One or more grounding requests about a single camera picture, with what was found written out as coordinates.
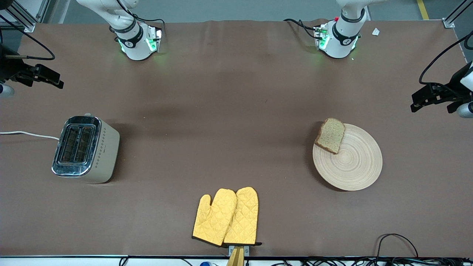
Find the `round light wooden plate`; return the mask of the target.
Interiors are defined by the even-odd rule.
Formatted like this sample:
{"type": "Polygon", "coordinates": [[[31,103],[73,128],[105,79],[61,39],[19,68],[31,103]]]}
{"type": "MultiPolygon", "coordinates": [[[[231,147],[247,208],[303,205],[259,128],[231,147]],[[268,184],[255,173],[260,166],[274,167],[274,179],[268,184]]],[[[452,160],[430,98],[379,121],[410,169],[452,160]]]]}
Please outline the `round light wooden plate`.
{"type": "Polygon", "coordinates": [[[358,191],[371,186],[383,168],[383,156],[376,140],[364,129],[349,123],[345,123],[338,154],[314,144],[312,158],[321,178],[344,191],[358,191]]]}

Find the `small grey metal bracket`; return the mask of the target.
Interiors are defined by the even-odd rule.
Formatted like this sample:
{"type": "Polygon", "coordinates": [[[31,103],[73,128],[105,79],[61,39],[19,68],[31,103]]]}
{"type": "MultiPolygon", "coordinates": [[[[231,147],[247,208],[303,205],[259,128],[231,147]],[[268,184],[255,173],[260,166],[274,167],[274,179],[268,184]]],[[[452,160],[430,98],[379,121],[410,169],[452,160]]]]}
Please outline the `small grey metal bracket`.
{"type": "Polygon", "coordinates": [[[230,257],[233,253],[234,249],[239,249],[243,256],[249,256],[250,246],[248,245],[229,245],[228,246],[228,257],[230,257]]]}

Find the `chrome and cream toaster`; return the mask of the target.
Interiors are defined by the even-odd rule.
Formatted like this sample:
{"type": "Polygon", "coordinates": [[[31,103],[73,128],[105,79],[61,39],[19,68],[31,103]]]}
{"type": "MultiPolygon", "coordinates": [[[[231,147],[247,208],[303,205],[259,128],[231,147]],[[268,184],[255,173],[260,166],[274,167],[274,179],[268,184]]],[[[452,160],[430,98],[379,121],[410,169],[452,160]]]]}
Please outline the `chrome and cream toaster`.
{"type": "Polygon", "coordinates": [[[52,162],[54,175],[89,184],[108,183],[113,175],[120,133],[104,120],[85,113],[69,118],[52,162]]]}

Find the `yellow quilted oven mitt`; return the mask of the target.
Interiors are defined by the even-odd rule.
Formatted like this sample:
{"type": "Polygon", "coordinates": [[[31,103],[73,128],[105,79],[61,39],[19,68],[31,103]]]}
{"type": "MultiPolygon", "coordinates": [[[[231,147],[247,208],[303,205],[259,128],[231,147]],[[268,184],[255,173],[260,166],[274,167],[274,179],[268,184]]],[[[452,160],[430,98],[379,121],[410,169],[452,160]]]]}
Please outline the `yellow quilted oven mitt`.
{"type": "Polygon", "coordinates": [[[214,197],[203,195],[191,237],[213,246],[222,246],[236,205],[236,193],[230,189],[218,189],[214,197]]]}
{"type": "Polygon", "coordinates": [[[256,241],[259,199],[253,187],[241,188],[236,192],[237,203],[232,221],[223,244],[235,246],[260,246],[256,241]]]}

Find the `slice of brown bread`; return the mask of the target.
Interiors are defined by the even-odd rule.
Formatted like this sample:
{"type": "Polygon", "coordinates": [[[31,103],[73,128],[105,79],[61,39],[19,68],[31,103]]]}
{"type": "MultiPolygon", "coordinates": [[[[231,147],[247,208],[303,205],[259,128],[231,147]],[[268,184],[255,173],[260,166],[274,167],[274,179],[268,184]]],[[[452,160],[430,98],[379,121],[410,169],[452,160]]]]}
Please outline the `slice of brown bread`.
{"type": "Polygon", "coordinates": [[[338,154],[345,134],[345,124],[335,118],[322,123],[314,144],[332,154],[338,154]]]}

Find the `aluminium frame profile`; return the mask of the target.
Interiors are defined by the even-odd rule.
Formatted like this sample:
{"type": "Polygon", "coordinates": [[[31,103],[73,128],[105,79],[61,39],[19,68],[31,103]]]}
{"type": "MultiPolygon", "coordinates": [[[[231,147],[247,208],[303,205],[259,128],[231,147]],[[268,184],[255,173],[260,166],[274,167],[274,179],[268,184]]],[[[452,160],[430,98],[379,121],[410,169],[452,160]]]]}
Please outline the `aluminium frame profile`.
{"type": "Polygon", "coordinates": [[[32,33],[41,22],[43,0],[0,0],[0,25],[13,25],[32,33]]]}
{"type": "Polygon", "coordinates": [[[471,5],[473,5],[473,0],[462,0],[459,5],[457,5],[452,12],[450,12],[446,17],[442,18],[442,23],[444,28],[455,28],[455,20],[463,14],[471,5]]]}

